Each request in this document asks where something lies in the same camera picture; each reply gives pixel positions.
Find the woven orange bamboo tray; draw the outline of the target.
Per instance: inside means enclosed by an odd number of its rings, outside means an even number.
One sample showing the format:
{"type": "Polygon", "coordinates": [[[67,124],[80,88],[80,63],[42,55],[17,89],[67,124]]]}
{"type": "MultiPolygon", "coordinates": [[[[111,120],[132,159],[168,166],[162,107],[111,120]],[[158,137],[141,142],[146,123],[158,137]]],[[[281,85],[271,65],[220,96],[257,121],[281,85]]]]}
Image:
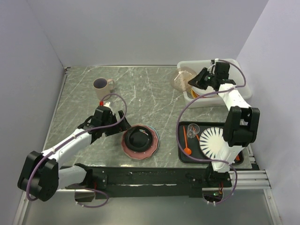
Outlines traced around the woven orange bamboo tray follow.
{"type": "Polygon", "coordinates": [[[193,91],[193,89],[190,90],[190,94],[191,94],[192,98],[197,98],[199,96],[197,93],[195,93],[193,91]]]}

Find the black speckled square plate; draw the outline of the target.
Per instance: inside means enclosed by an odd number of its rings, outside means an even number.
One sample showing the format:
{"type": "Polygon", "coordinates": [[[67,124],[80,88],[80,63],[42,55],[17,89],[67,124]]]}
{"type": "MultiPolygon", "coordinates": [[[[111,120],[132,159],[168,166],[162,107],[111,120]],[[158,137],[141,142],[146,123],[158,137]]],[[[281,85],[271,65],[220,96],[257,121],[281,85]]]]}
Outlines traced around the black speckled square plate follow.
{"type": "Polygon", "coordinates": [[[150,129],[142,125],[131,127],[124,135],[125,146],[138,153],[148,150],[153,141],[150,129]]]}

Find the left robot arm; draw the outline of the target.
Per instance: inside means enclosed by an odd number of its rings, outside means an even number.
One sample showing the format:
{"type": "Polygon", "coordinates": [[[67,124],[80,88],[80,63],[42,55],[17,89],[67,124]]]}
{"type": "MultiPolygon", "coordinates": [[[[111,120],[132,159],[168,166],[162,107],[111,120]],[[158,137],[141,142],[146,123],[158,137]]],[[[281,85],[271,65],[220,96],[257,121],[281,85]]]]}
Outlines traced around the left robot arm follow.
{"type": "Polygon", "coordinates": [[[83,164],[63,169],[63,164],[80,150],[97,139],[115,135],[131,128],[125,115],[126,110],[114,114],[109,107],[98,106],[66,139],[42,152],[32,151],[25,159],[17,182],[19,189],[26,192],[30,201],[48,201],[58,189],[70,185],[93,188],[96,177],[93,170],[83,164]]]}

